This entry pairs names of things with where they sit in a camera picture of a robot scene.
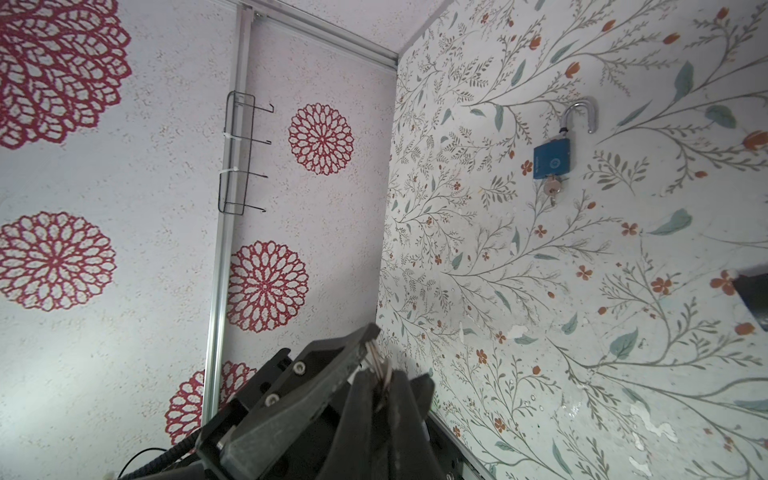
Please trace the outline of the blue padlock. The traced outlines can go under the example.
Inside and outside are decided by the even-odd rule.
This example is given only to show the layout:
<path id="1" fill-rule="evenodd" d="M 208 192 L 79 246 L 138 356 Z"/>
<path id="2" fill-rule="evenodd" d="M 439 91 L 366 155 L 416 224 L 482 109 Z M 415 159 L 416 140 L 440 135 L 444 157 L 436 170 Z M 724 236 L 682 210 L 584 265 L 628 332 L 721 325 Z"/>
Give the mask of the blue padlock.
<path id="1" fill-rule="evenodd" d="M 571 116 L 578 109 L 584 109 L 587 116 L 587 131 L 595 134 L 598 130 L 597 106 L 589 98 L 579 99 L 570 104 L 559 121 L 558 134 L 533 150 L 533 178 L 544 180 L 561 177 L 571 170 L 571 139 L 569 125 Z"/>

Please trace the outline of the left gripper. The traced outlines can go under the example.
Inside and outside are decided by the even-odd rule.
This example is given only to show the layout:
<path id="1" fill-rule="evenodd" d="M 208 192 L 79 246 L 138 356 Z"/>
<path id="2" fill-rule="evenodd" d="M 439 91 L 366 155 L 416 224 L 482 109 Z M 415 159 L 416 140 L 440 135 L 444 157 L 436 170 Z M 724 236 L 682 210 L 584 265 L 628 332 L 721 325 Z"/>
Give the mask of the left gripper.
<path id="1" fill-rule="evenodd" d="M 368 324 L 338 338 L 311 342 L 293 362 L 287 352 L 206 424 L 196 449 L 216 479 L 261 479 L 324 413 L 367 355 L 380 328 Z"/>

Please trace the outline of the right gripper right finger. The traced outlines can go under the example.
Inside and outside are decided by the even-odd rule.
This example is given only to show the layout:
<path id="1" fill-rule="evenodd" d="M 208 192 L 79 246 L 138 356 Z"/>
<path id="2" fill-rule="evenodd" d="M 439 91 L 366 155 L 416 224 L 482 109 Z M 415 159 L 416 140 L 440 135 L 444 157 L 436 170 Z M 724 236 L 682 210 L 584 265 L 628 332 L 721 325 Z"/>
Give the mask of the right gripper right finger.
<path id="1" fill-rule="evenodd" d="M 435 384 L 428 374 L 410 380 L 402 370 L 392 374 L 388 389 L 389 479 L 444 479 L 424 430 Z"/>

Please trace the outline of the silver key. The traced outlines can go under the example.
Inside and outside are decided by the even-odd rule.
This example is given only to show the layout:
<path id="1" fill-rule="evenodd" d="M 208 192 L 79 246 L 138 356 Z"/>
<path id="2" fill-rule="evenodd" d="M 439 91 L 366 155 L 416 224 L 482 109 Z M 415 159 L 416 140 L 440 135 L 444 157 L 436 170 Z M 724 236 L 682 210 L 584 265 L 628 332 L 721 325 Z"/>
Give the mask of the silver key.
<path id="1" fill-rule="evenodd" d="M 381 385 L 382 396 L 386 396 L 392 381 L 393 368 L 389 359 L 379 350 L 375 340 L 365 343 L 367 359 Z"/>
<path id="2" fill-rule="evenodd" d="M 556 204 L 556 198 L 558 194 L 562 191 L 563 184 L 559 177 L 556 177 L 554 175 L 551 175 L 547 177 L 543 182 L 543 190 L 546 196 L 550 200 L 550 205 L 552 207 Z"/>

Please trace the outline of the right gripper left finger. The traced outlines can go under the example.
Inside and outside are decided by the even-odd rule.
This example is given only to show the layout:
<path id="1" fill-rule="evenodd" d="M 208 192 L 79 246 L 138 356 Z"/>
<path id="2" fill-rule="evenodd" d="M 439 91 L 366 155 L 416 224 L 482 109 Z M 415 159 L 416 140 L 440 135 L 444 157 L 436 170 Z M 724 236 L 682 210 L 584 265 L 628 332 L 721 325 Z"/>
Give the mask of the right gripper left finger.
<path id="1" fill-rule="evenodd" d="M 377 377 L 370 371 L 360 371 L 355 375 L 318 479 L 371 478 L 373 394 L 376 385 Z"/>

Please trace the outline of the black padlock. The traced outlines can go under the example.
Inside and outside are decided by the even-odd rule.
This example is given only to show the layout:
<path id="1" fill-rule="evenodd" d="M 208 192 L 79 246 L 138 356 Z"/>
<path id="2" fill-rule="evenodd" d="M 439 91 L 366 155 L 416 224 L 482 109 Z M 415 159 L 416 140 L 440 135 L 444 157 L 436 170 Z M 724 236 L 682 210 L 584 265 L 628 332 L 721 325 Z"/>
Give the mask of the black padlock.
<path id="1" fill-rule="evenodd" d="M 766 273 L 740 275 L 734 288 L 763 331 L 768 330 L 768 278 Z"/>

